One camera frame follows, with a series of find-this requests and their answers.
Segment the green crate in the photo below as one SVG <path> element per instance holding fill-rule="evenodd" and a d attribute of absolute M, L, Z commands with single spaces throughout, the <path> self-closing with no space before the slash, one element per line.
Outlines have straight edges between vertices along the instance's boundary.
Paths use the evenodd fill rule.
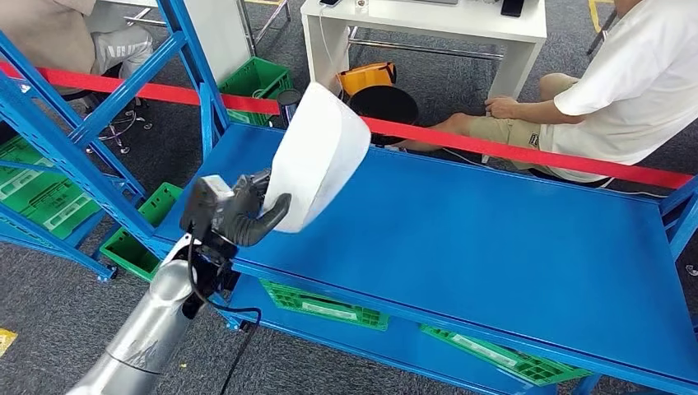
<path fill-rule="evenodd" d="M 574 366 L 561 364 L 554 360 L 524 354 L 523 352 L 465 337 L 425 324 L 420 325 L 420 329 L 424 333 L 447 342 L 452 346 L 456 346 L 463 351 L 467 351 L 481 360 L 497 365 L 500 369 L 538 386 L 578 379 L 593 374 L 593 372 L 589 372 L 586 369 L 575 368 Z"/>
<path fill-rule="evenodd" d="M 179 198 L 182 188 L 163 183 L 138 209 L 153 226 L 158 226 Z M 102 244 L 100 251 L 120 267 L 150 282 L 160 259 L 131 236 L 123 227 Z"/>
<path fill-rule="evenodd" d="M 54 166 L 21 136 L 0 146 L 0 160 Z M 60 173 L 0 166 L 0 202 L 21 212 L 27 208 L 31 199 L 64 180 L 66 177 Z"/>
<path fill-rule="evenodd" d="M 367 328 L 384 331 L 388 329 L 387 314 L 372 309 L 343 303 L 326 296 L 311 294 L 298 288 L 283 286 L 260 279 L 259 282 L 277 307 L 299 313 L 313 314 L 343 323 L 354 323 Z"/>
<path fill-rule="evenodd" d="M 100 206 L 90 196 L 65 179 L 31 199 L 20 214 L 65 239 L 99 210 Z"/>
<path fill-rule="evenodd" d="M 232 76 L 218 86 L 221 93 L 276 99 L 277 95 L 293 87 L 288 69 L 262 58 L 252 57 L 240 66 Z M 253 125 L 267 125 L 271 115 L 228 110 L 228 115 L 238 121 Z"/>

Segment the black cylinder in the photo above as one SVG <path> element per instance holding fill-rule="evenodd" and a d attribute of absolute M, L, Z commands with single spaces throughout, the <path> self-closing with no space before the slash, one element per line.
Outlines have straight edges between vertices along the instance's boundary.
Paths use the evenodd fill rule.
<path fill-rule="evenodd" d="M 413 125 L 419 116 L 416 101 L 405 91 L 394 86 L 369 86 L 349 99 L 349 107 L 365 117 Z M 389 146 L 402 138 L 373 133 L 371 143 Z"/>
<path fill-rule="evenodd" d="M 302 97 L 303 95 L 295 89 L 286 89 L 277 96 L 279 113 L 281 114 L 284 128 L 288 128 L 289 123 L 291 123 Z"/>

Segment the metal pole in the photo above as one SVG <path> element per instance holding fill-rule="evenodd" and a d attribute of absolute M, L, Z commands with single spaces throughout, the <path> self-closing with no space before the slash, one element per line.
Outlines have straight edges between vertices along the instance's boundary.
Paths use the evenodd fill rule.
<path fill-rule="evenodd" d="M 136 16 L 125 16 L 124 19 L 130 21 L 126 26 L 133 26 L 134 22 L 140 21 L 144 16 L 148 15 L 150 11 L 151 8 L 143 8 Z"/>
<path fill-rule="evenodd" d="M 377 47 L 377 48 L 389 48 L 389 49 L 405 49 L 407 51 L 414 51 L 414 52 L 424 52 L 424 53 L 437 53 L 440 55 L 453 55 L 453 56 L 460 56 L 463 58 L 475 58 L 475 59 L 483 59 L 483 60 L 501 60 L 504 58 L 504 55 L 498 54 L 498 53 L 482 53 L 482 52 L 473 52 L 473 51 L 462 51 L 460 49 L 437 49 L 437 48 L 431 48 L 431 47 L 425 47 L 421 45 L 410 45 L 410 44 L 395 44 L 395 43 L 388 43 L 384 41 L 371 41 L 367 39 L 349 39 L 349 44 L 357 44 L 357 45 L 365 45 L 368 47 Z"/>
<path fill-rule="evenodd" d="M 154 21 L 152 19 L 142 19 L 138 16 L 125 16 L 124 19 L 126 21 L 129 21 L 128 25 L 131 26 L 134 23 L 138 23 L 141 25 L 150 25 L 150 26 L 157 26 L 157 27 L 167 27 L 167 24 L 164 23 L 163 21 Z"/>
<path fill-rule="evenodd" d="M 274 13 L 269 17 L 267 23 L 264 24 L 262 29 L 259 31 L 257 37 L 254 39 L 256 42 L 259 42 L 262 39 L 262 37 L 264 37 L 264 34 L 267 33 L 267 29 L 269 28 L 269 26 L 272 25 L 272 22 L 274 22 L 274 19 L 276 19 L 276 17 L 279 15 L 279 12 L 281 12 L 282 8 L 286 7 L 286 4 L 288 4 L 288 0 L 284 0 L 284 2 L 281 5 L 279 5 L 279 7 L 277 7 L 276 10 L 274 10 Z"/>
<path fill-rule="evenodd" d="M 244 0 L 236 1 L 238 5 L 238 10 L 240 11 L 240 15 L 242 15 L 242 20 L 244 22 L 245 38 L 247 38 L 249 52 L 252 56 L 257 56 L 257 43 L 254 42 L 254 32 L 252 31 L 252 24 L 249 22 L 249 14 L 247 13 L 247 7 L 244 5 Z"/>

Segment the red barrier tape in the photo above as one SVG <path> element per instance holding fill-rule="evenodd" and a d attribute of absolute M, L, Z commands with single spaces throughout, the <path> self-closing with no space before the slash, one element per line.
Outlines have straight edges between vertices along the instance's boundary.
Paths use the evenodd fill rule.
<path fill-rule="evenodd" d="M 0 62 L 0 70 L 9 77 L 21 78 L 19 73 L 9 64 Z M 112 92 L 123 80 L 118 78 L 108 78 L 82 74 L 77 72 L 65 72 L 48 68 L 38 68 L 46 80 L 57 86 L 71 88 L 81 88 L 91 91 Z M 183 105 L 199 105 L 198 94 L 195 90 L 179 86 L 168 86 L 162 84 L 148 83 L 139 92 L 138 97 L 149 100 L 160 100 Z M 223 105 L 227 109 L 236 109 L 261 114 L 279 114 L 277 102 L 275 100 L 252 99 L 249 97 L 235 95 L 221 95 Z M 448 146 L 464 151 L 476 152 L 484 155 L 516 160 L 520 162 L 534 163 L 550 167 L 559 167 L 568 170 L 583 171 L 624 179 L 641 184 L 656 185 L 665 188 L 680 188 L 688 182 L 692 176 L 688 174 L 673 173 L 666 170 L 649 169 L 640 166 L 620 165 L 578 156 L 568 156 L 508 146 L 498 142 L 489 142 L 472 137 L 456 136 L 434 129 L 419 128 L 382 121 L 374 118 L 363 118 L 372 132 L 386 134 L 389 136 L 402 137 L 410 140 L 418 140 L 439 146 Z"/>

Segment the electrical cable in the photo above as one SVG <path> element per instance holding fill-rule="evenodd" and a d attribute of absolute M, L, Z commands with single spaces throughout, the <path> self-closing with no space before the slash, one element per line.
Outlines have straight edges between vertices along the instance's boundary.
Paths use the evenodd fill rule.
<path fill-rule="evenodd" d="M 460 155 L 459 153 L 456 153 L 456 152 L 451 151 L 449 148 L 442 148 L 442 149 L 443 149 L 444 151 L 448 152 L 449 154 L 451 154 L 451 155 L 453 155 L 453 156 L 455 156 L 455 157 L 461 159 L 461 160 L 465 160 L 467 163 L 469 163 L 469 164 L 471 164 L 471 165 L 479 166 L 479 167 L 487 167 L 487 169 L 491 169 L 490 166 L 485 165 L 484 163 L 477 163 L 477 162 L 474 162 L 474 161 L 472 161 L 472 160 L 469 160 L 469 159 L 466 158 L 465 156 L 462 156 L 462 155 Z"/>
<path fill-rule="evenodd" d="M 337 82 L 339 82 L 339 100 L 344 101 L 344 85 L 342 85 L 342 79 L 339 78 L 339 72 L 337 71 L 337 68 L 334 66 L 334 61 L 332 59 L 332 55 L 329 53 L 329 47 L 327 45 L 327 40 L 325 39 L 325 31 L 323 29 L 323 11 L 325 8 L 327 8 L 327 4 L 323 4 L 320 8 L 320 12 L 318 13 L 318 21 L 320 23 L 320 36 L 323 38 L 325 53 L 327 53 L 328 55 L 329 65 L 332 68 L 332 73 L 334 74 L 334 77 L 337 78 Z"/>
<path fill-rule="evenodd" d="M 247 346 L 249 345 L 250 340 L 252 340 L 252 336 L 254 333 L 257 331 L 257 328 L 259 327 L 259 323 L 262 321 L 262 310 L 256 307 L 245 307 L 241 309 L 229 307 L 229 306 L 224 306 L 223 304 L 218 304 L 215 302 L 211 302 L 206 296 L 204 296 L 201 291 L 198 289 L 198 286 L 196 284 L 196 281 L 194 281 L 194 276 L 193 276 L 193 265 L 192 265 L 192 251 L 193 251 L 193 246 L 194 246 L 194 237 L 193 237 L 193 225 L 189 225 L 189 247 L 188 247 L 188 252 L 187 252 L 187 271 L 188 271 L 188 277 L 189 277 L 189 284 L 192 287 L 192 290 L 194 294 L 204 303 L 204 304 L 210 304 L 213 308 L 218 309 L 220 311 L 225 311 L 228 313 L 256 313 L 257 318 L 254 320 L 254 324 L 252 324 L 252 327 L 250 328 L 249 332 L 247 333 L 247 336 L 243 340 L 242 344 L 240 345 L 240 348 L 238 350 L 238 353 L 235 355 L 235 359 L 233 360 L 233 364 L 230 366 L 230 369 L 228 370 L 228 376 L 226 377 L 226 381 L 223 383 L 223 387 L 221 387 L 221 392 L 220 395 L 224 395 L 226 393 L 226 390 L 228 389 L 228 384 L 230 383 L 230 378 L 233 376 L 233 372 L 235 371 L 235 368 L 237 367 L 238 363 L 240 362 L 240 359 L 242 359 L 242 355 L 244 354 L 244 351 L 247 349 Z"/>
<path fill-rule="evenodd" d="M 619 191 L 619 190 L 617 190 L 617 189 L 609 189 L 609 188 L 605 188 L 605 189 L 606 189 L 607 191 L 613 191 L 613 192 L 615 192 L 615 193 L 622 193 L 622 194 L 624 194 L 624 195 L 645 195 L 645 196 L 650 196 L 650 197 L 652 197 L 652 198 L 657 198 L 657 199 L 668 198 L 667 195 L 659 195 L 659 194 L 657 194 L 657 193 L 650 193 L 650 192 L 645 192 L 645 191 L 623 192 L 623 191 Z"/>

